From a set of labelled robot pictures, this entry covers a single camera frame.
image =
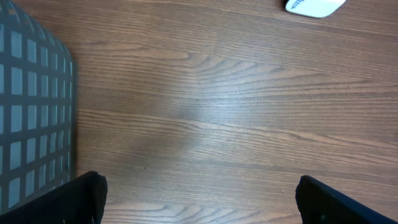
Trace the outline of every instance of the white plastic object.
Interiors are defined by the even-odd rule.
[[[322,18],[334,13],[346,0],[289,0],[286,10],[291,13]]]

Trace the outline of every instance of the gray plastic basket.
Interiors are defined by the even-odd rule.
[[[0,1],[0,214],[74,178],[76,63],[11,1]]]

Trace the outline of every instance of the white object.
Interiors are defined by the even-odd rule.
[[[304,16],[322,18],[335,12],[346,0],[289,0],[286,10]]]

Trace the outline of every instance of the brown wood grain surface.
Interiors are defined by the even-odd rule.
[[[311,175],[398,220],[398,4],[15,0],[79,64],[104,223],[301,223]]]

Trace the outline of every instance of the wood grain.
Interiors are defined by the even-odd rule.
[[[398,13],[280,0],[17,0],[79,63],[104,223],[301,223],[312,175],[398,220]]]

